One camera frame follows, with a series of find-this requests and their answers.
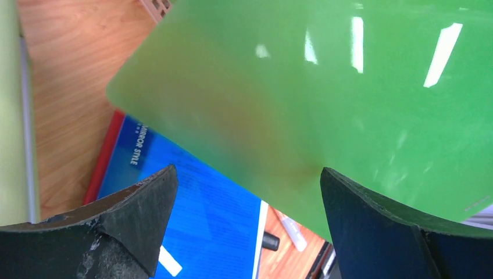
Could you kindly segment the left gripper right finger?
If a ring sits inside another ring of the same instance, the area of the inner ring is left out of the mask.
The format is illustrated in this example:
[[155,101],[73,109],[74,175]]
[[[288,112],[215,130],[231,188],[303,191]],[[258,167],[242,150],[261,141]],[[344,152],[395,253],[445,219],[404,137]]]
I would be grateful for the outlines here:
[[331,168],[320,188],[343,278],[491,278],[492,231],[433,216]]

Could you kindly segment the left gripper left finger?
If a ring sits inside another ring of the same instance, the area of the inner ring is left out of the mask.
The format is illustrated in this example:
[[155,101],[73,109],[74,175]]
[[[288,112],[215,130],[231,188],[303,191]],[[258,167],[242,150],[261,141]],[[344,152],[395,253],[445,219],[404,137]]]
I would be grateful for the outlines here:
[[1,277],[153,277],[177,187],[169,165],[43,222],[1,227]]

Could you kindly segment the green plastic folder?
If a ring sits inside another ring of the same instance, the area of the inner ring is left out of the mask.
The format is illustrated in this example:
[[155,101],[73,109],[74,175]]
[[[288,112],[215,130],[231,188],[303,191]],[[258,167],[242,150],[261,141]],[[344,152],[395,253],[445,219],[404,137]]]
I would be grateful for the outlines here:
[[177,1],[106,94],[325,239],[324,167],[452,221],[492,204],[491,1]]

